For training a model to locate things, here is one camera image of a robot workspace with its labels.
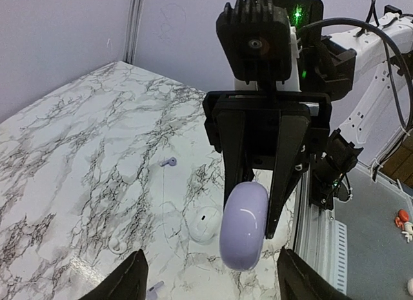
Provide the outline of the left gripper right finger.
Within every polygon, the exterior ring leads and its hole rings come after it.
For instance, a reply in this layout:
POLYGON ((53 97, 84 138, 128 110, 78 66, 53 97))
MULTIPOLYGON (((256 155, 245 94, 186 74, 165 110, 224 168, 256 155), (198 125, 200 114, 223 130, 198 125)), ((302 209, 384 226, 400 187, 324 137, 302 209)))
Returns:
POLYGON ((281 249, 277 274, 281 300, 351 300, 324 280, 291 249, 281 249))

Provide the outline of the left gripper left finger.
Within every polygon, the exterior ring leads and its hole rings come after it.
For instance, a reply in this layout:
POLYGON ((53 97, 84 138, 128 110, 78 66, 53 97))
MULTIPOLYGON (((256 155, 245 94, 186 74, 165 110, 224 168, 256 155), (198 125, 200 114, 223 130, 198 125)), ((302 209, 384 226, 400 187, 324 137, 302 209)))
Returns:
POLYGON ((148 263, 144 251, 139 249, 80 300, 143 300, 147 279, 148 263))

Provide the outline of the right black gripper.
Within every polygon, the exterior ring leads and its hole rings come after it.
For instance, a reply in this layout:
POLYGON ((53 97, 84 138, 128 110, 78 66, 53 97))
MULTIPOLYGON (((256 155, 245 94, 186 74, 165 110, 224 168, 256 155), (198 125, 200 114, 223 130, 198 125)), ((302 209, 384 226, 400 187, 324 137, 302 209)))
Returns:
POLYGON ((274 237, 297 156, 324 150, 330 134, 330 97, 314 92, 213 91, 203 100, 210 144, 223 156, 223 208, 233 188, 271 170, 265 237, 274 237))

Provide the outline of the purple earbud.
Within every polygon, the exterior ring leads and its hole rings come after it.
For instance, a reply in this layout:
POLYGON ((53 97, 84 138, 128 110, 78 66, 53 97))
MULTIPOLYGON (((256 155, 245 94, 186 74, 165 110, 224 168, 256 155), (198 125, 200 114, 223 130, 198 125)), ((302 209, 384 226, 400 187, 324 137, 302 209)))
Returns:
POLYGON ((158 299, 158 291, 164 286, 164 281, 159 281, 155 285, 151 286, 146 291, 146 300, 157 300, 158 299))
POLYGON ((164 167, 166 165, 175 166, 175 165, 177 165, 177 159, 175 157, 171 157, 169 159, 165 159, 164 161, 160 162, 159 165, 161 167, 164 167))

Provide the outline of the purple earbud charging case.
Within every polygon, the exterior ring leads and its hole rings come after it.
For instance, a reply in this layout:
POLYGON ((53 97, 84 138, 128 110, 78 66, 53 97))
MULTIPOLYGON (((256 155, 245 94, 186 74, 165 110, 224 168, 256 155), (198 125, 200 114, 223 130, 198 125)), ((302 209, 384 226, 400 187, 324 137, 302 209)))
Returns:
POLYGON ((223 211, 219 252, 223 263, 236 271, 253 269, 261 255, 268 211, 268 193, 255 181, 239 183, 223 211))

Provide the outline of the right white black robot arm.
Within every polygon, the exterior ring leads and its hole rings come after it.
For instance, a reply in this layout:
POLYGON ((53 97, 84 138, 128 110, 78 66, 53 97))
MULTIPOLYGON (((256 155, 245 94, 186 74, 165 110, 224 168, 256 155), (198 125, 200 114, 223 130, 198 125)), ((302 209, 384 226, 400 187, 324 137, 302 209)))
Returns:
POLYGON ((203 101, 210 144, 223 156, 223 226, 246 203, 259 237, 274 236, 303 174, 310 200, 332 209, 378 116, 378 99, 412 88, 412 17, 386 6, 365 20, 326 19, 321 0, 236 0, 216 21, 234 77, 256 89, 203 101))

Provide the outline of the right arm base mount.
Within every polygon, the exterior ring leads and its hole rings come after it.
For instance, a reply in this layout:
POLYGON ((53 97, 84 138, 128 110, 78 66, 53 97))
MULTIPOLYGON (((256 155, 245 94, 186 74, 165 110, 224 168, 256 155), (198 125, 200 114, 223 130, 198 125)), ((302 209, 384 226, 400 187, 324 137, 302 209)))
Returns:
POLYGON ((310 203, 324 210, 334 209, 334 198, 347 173, 358 163, 363 148, 347 141, 336 129, 327 140, 322 156, 316 157, 311 171, 310 203))

